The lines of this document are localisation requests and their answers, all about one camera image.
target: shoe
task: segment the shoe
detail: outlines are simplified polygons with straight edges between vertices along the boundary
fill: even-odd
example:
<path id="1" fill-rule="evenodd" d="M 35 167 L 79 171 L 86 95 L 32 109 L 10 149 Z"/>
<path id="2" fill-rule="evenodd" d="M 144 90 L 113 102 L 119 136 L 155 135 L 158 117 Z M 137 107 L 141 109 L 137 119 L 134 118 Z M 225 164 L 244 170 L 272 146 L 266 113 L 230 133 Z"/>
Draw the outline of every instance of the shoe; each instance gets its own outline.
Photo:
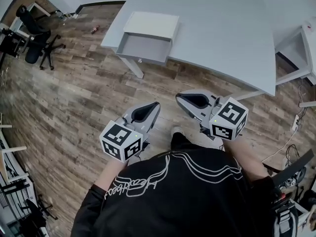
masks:
<path id="1" fill-rule="evenodd" d="M 184 135 L 184 132 L 183 132 L 183 130 L 182 130 L 182 127 L 180 127 L 180 126 L 174 126 L 173 128 L 172 128 L 172 130 L 171 130 L 171 137 L 173 136 L 173 134 L 174 133 L 176 133 L 176 132 L 179 132 L 179 133 L 181 133 L 182 135 Z"/>

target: desk drawer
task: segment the desk drawer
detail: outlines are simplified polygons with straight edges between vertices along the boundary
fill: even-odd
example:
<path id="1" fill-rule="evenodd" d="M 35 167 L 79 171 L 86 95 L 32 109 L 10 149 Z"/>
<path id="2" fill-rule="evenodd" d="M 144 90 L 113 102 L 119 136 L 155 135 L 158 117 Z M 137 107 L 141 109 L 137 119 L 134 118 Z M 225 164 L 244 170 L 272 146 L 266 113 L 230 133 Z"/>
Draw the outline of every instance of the desk drawer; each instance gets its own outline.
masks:
<path id="1" fill-rule="evenodd" d="M 116 54 L 122 58 L 129 58 L 138 62 L 165 66 L 171 48 L 172 39 L 124 33 Z"/>

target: desk leg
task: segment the desk leg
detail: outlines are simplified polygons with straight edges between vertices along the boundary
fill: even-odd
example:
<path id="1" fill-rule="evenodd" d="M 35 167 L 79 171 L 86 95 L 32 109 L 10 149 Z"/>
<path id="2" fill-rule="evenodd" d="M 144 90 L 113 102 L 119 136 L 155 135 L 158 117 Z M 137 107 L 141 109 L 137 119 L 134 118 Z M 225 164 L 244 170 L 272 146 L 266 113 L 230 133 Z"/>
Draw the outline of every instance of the desk leg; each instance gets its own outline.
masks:
<path id="1" fill-rule="evenodd" d="M 299 69 L 297 71 L 294 71 L 292 73 L 289 73 L 283 77 L 280 77 L 276 80 L 276 85 L 280 85 L 282 83 L 288 82 L 288 81 L 292 81 L 294 79 L 306 76 L 308 74 L 310 74 L 311 71 L 309 71 L 307 68 L 305 69 Z"/>
<path id="2" fill-rule="evenodd" d="M 21 150 L 27 150 L 27 147 L 23 146 L 23 147 L 2 149 L 2 150 L 0 150 L 0 154 L 9 153 L 9 152 L 16 152 L 16 151 L 21 151 Z"/>
<path id="3" fill-rule="evenodd" d="M 143 78 L 144 77 L 144 73 L 141 71 L 141 69 L 139 68 L 139 66 L 137 65 L 137 63 L 132 60 L 132 59 L 125 59 L 125 58 L 121 58 L 120 59 L 126 64 L 126 66 L 129 67 L 129 69 L 131 71 L 133 71 L 133 73 L 138 77 L 138 78 Z"/>
<path id="4" fill-rule="evenodd" d="M 228 100 L 230 97 L 234 98 L 235 100 L 239 101 L 245 98 L 249 98 L 249 97 L 255 97 L 255 96 L 259 96 L 261 94 L 264 94 L 263 91 L 261 90 L 257 90 L 257 91 L 248 91 L 248 90 L 242 90 L 240 92 L 237 93 L 233 93 L 231 95 L 226 96 L 224 99 Z"/>
<path id="5" fill-rule="evenodd" d="M 300 103 L 300 107 L 301 107 L 301 108 L 304 108 L 304 107 L 313 107 L 313 106 L 316 106 L 316 101 Z"/>
<path id="6" fill-rule="evenodd" d="M 39 9 L 42 13 L 44 13 L 47 17 L 50 17 L 50 14 L 44 10 L 42 7 L 40 7 L 36 2 L 34 3 L 34 6 Z"/>

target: office chair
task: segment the office chair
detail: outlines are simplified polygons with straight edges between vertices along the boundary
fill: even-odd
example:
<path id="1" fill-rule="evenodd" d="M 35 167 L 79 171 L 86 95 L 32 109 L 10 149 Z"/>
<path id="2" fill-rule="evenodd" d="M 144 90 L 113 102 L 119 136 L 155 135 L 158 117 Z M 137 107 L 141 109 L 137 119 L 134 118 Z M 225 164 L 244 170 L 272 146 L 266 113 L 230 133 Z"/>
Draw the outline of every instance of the office chair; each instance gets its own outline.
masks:
<path id="1" fill-rule="evenodd" d="M 60 47 L 66 48 L 64 44 L 53 46 L 55 43 L 55 40 L 60 39 L 61 36 L 56 35 L 51 42 L 46 42 L 51 35 L 50 30 L 45 30 L 44 28 L 39 26 L 24 5 L 21 5 L 17 9 L 16 16 L 21 19 L 21 21 L 26 26 L 30 34 L 34 35 L 34 40 L 31 40 L 31 37 L 29 37 L 25 45 L 25 48 L 27 46 L 29 47 L 29 50 L 25 56 L 25 61 L 27 63 L 34 64 L 37 62 L 38 58 L 43 55 L 42 61 L 40 62 L 40 65 L 39 65 L 40 69 L 41 70 L 44 69 L 43 62 L 47 58 L 49 62 L 50 70 L 53 70 L 54 67 L 52 66 L 51 57 L 50 57 L 51 52 Z"/>
<path id="2" fill-rule="evenodd" d="M 18 59 L 18 51 L 21 47 L 25 45 L 26 41 L 13 31 L 7 30 L 5 28 L 0 30 L 0 35 L 1 34 L 3 34 L 5 37 L 3 38 L 3 41 L 0 44 L 0 52 L 11 55 Z"/>
<path id="3" fill-rule="evenodd" d="M 52 217 L 54 220 L 58 219 L 47 211 L 47 209 L 51 208 L 52 205 L 45 207 L 41 197 L 42 196 L 39 195 L 38 207 L 29 199 L 25 200 L 25 207 L 20 206 L 21 210 L 29 209 L 31 211 L 29 215 L 19 220 L 21 226 L 20 232 L 23 234 L 24 237 L 43 237 L 44 235 L 40 228 L 46 227 L 46 219 L 48 218 L 48 216 Z"/>

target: power strip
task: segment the power strip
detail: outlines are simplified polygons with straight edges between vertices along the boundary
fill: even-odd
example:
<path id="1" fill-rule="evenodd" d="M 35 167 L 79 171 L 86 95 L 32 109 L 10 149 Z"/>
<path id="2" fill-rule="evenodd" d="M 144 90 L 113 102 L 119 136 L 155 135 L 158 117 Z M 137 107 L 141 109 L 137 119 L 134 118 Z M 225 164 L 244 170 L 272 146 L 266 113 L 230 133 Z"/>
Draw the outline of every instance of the power strip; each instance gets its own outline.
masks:
<path id="1" fill-rule="evenodd" d="M 294 122 L 293 122 L 293 124 L 291 126 L 292 131 L 296 131 L 297 130 L 297 128 L 298 128 L 298 125 L 297 125 L 298 119 L 299 119 L 298 115 L 295 115 Z"/>

